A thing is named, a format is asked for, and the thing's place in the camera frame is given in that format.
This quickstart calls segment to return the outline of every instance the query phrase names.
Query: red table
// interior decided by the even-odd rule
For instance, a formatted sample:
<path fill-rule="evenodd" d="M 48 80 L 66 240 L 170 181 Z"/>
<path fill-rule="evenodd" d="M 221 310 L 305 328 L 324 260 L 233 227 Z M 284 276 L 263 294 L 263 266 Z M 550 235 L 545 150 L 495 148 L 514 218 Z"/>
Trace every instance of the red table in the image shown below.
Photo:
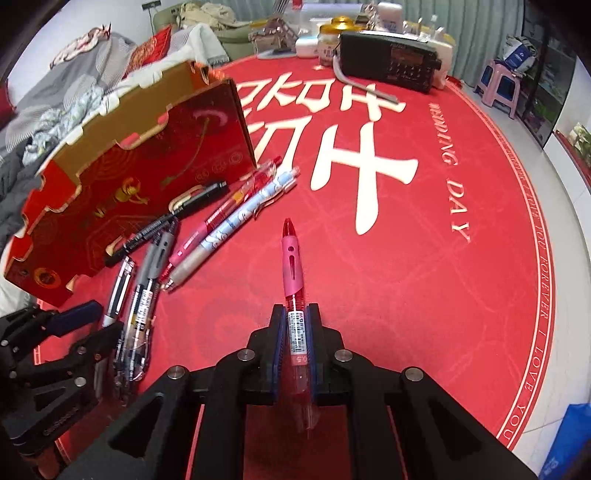
<path fill-rule="evenodd" d="M 171 365 L 215 364 L 267 324 L 283 301 L 289 216 L 307 301 L 346 347 L 381 367 L 422 367 L 513 448 L 550 353 L 554 283 L 540 207 L 503 135 L 452 85 L 429 95 L 378 85 L 404 102 L 392 106 L 351 92 L 313 60 L 251 58 L 225 72 L 238 82 L 256 156 L 283 155 L 283 168 L 299 166 L 301 176 L 183 288 L 161 296 L 142 387 Z M 180 239 L 199 219 L 184 220 Z M 106 302 L 115 270 L 79 281 L 64 308 Z M 47 342 L 41 355 L 66 347 Z M 72 437 L 90 441 L 106 411 L 62 438 L 70 456 Z M 348 477 L 339 409 L 323 413 L 309 442 L 278 409 L 253 408 L 247 423 L 246 478 L 321 478 L 321 460 Z"/>

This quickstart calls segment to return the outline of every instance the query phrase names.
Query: gray blanket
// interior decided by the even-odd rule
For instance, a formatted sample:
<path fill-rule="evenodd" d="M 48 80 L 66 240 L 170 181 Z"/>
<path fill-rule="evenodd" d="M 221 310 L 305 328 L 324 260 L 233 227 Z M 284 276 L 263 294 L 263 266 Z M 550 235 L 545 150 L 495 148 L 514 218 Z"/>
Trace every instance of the gray blanket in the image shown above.
<path fill-rule="evenodd" d="M 0 252 L 22 228 L 22 207 L 29 192 L 41 186 L 35 173 L 50 154 L 45 152 L 26 168 L 22 165 L 35 124 L 47 109 L 68 109 L 94 85 L 108 93 L 121 81 L 135 46 L 113 33 L 93 50 L 55 66 L 18 103 L 17 117 L 0 131 Z"/>

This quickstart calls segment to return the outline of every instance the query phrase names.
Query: screw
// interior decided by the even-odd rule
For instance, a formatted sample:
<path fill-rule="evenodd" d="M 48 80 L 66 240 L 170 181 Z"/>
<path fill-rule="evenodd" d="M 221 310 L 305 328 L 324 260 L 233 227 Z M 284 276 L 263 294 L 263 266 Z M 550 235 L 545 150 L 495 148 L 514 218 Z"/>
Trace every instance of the screw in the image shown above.
<path fill-rule="evenodd" d="M 242 360 L 243 362 L 248 362 L 253 358 L 255 358 L 255 352 L 249 348 L 243 348 L 238 352 L 238 359 Z"/>
<path fill-rule="evenodd" d="M 404 376 L 411 382 L 420 382 L 423 379 L 423 370 L 416 367 L 407 368 L 404 372 Z"/>
<path fill-rule="evenodd" d="M 351 350 L 347 349 L 337 350 L 335 352 L 335 358 L 339 362 L 348 362 L 353 358 L 353 353 L 351 352 Z"/>
<path fill-rule="evenodd" d="M 185 367 L 181 367 L 180 365 L 175 365 L 174 367 L 170 367 L 166 371 L 166 375 L 171 380 L 178 380 L 179 378 L 183 378 L 186 372 L 187 371 L 185 370 Z"/>

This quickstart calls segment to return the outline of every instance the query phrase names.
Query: jar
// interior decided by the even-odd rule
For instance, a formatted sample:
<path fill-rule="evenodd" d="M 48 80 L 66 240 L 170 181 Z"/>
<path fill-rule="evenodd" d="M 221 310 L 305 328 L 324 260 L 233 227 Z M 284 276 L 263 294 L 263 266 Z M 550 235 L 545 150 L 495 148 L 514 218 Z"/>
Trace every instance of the jar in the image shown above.
<path fill-rule="evenodd" d="M 349 17 L 334 17 L 329 24 L 321 25 L 318 34 L 318 58 L 320 64 L 332 67 L 333 57 L 342 32 L 346 30 L 360 31 L 362 28 L 355 25 Z"/>

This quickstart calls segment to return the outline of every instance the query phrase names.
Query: black radio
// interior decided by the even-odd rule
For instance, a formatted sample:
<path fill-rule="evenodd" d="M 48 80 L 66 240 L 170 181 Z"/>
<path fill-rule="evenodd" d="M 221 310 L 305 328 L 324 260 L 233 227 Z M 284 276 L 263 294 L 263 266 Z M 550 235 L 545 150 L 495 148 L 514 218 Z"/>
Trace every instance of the black radio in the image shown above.
<path fill-rule="evenodd" d="M 344 31 L 340 64 L 347 76 L 400 85 L 427 93 L 435 70 L 441 68 L 437 50 L 426 40 L 385 32 Z"/>

